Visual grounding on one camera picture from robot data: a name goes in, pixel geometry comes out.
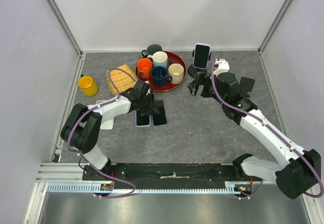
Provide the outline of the black round-base phone stand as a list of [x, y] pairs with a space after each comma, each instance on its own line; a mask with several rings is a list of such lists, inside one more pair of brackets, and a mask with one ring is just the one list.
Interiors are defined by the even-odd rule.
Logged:
[[[194, 58], [194, 53], [195, 53], [195, 50], [192, 51], [192, 57], [193, 57], [193, 58]], [[208, 60], [207, 60], [207, 62], [210, 61], [210, 59], [211, 59], [211, 55], [212, 55], [212, 53], [210, 52], [210, 53], [209, 53], [209, 56], [208, 56]], [[196, 74], [197, 74], [198, 72], [207, 73], [207, 69], [199, 69], [199, 68], [195, 68], [195, 67], [193, 66], [193, 63], [192, 63], [192, 64], [188, 67], [187, 72], [188, 72], [188, 74], [189, 74], [190, 77], [195, 78], [195, 77], [196, 77]]]

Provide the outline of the light blue cased phone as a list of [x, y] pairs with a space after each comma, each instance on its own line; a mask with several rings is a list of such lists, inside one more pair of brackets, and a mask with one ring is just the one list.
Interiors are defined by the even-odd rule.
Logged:
[[143, 115], [139, 111], [136, 111], [135, 125], [137, 127], [149, 127], [150, 123], [150, 115]]

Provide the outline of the lavender cased phone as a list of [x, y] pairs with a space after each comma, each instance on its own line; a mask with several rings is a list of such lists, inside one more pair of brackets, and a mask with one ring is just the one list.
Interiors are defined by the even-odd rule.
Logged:
[[206, 69], [208, 61], [211, 58], [210, 45], [198, 42], [195, 45], [193, 53], [193, 67], [198, 69]]

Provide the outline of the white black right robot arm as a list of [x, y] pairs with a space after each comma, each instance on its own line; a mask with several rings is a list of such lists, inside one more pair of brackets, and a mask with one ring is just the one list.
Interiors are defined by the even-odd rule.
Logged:
[[295, 144], [266, 119], [249, 99], [254, 83], [254, 79], [247, 77], [237, 80], [230, 72], [198, 73], [187, 87], [195, 96], [199, 86], [203, 86], [201, 97], [220, 103], [225, 115], [251, 133], [276, 159], [271, 162], [243, 154], [233, 162], [231, 172], [235, 179], [255, 176], [275, 183], [290, 199], [307, 195], [309, 189], [319, 185], [316, 197], [320, 198], [323, 196], [320, 154]]

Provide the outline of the clear cased black phone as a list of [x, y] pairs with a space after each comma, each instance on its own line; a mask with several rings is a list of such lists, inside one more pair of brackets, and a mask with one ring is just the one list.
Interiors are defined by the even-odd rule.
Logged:
[[154, 126], [163, 126], [167, 124], [167, 116], [163, 100], [156, 101], [158, 113], [152, 115]]

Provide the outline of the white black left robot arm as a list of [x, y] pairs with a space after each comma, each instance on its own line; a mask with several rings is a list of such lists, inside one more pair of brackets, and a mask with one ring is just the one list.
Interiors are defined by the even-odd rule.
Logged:
[[111, 161], [97, 145], [99, 132], [109, 120], [132, 111], [142, 115], [159, 113], [148, 82], [138, 80], [133, 87], [100, 104], [74, 105], [60, 137], [70, 151], [80, 153], [94, 167], [93, 173], [98, 179], [106, 180], [111, 175]]

